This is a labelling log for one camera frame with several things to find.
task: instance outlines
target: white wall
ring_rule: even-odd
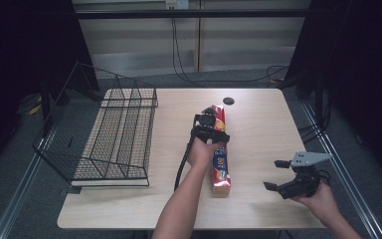
[[[165,9],[164,1],[159,0],[73,2],[77,10]],[[305,9],[309,0],[206,0],[202,6],[198,4],[199,1],[190,1],[190,8]],[[198,19],[175,22],[182,65],[186,72],[196,72],[288,65],[303,18],[206,18],[200,24]],[[174,73],[171,19],[81,20],[81,26],[96,67],[129,76]]]

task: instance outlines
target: human hand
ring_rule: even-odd
[[[191,150],[188,154],[188,163],[192,167],[207,169],[212,162],[214,151],[222,147],[223,143],[207,144],[200,138],[194,138]]]
[[[330,227],[331,223],[342,218],[330,186],[322,181],[320,181],[317,190],[312,196],[297,196],[291,198],[291,200],[305,205],[326,227]]]

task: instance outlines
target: metal rail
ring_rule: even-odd
[[[260,18],[310,17],[331,13],[308,9],[242,9],[242,10],[134,10],[134,11],[77,11],[75,13],[29,13],[35,17],[75,17],[78,19],[146,19],[146,18]]]
[[[42,159],[35,153],[11,201],[0,218],[0,239],[7,238],[39,171]]]
[[[315,123],[315,114],[312,107],[308,104],[302,104],[302,107],[306,113],[306,116],[309,122],[312,124],[312,128],[315,130],[318,140],[323,146],[324,150],[328,153],[333,154],[333,158],[330,160],[331,164],[334,167],[334,170],[337,173],[340,181],[343,184],[343,187],[346,190],[346,193],[349,196],[349,199],[352,201],[356,211],[358,212],[359,217],[362,220],[365,228],[370,234],[371,238],[382,239],[382,229],[374,215],[365,201],[364,197],[359,192],[355,182],[352,180],[349,172],[347,171],[342,159],[331,143],[328,135],[323,131],[318,124]]]

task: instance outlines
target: black wire rack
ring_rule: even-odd
[[[151,85],[76,63],[33,147],[70,185],[134,179],[149,185],[157,106]]]

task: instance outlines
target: table top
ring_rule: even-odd
[[[275,160],[291,160],[304,146],[281,91],[274,89],[157,89],[148,187],[84,187],[68,194],[58,219],[67,229],[154,229],[173,186],[189,140],[194,115],[223,98],[229,195],[212,194],[211,170],[203,182],[195,229],[322,228],[303,205],[267,191],[263,181],[282,184],[291,169]],[[189,170],[186,165],[182,176]]]

